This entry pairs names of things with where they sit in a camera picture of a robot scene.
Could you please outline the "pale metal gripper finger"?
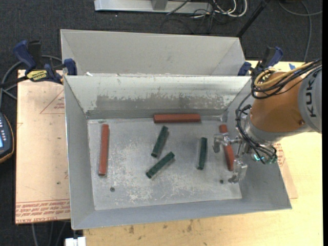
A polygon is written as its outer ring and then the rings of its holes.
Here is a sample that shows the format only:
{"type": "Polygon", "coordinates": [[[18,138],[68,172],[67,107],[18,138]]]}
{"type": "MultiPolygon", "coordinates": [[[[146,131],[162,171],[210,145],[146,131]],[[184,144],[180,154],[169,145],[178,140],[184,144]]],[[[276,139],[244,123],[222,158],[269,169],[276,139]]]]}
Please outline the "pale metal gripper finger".
{"type": "Polygon", "coordinates": [[[232,144],[229,134],[217,134],[214,135],[213,151],[219,153],[221,148],[227,148],[232,144]]]}
{"type": "Polygon", "coordinates": [[[248,165],[241,159],[236,159],[233,161],[233,174],[231,178],[228,179],[229,183],[238,183],[244,179],[248,165]]]}

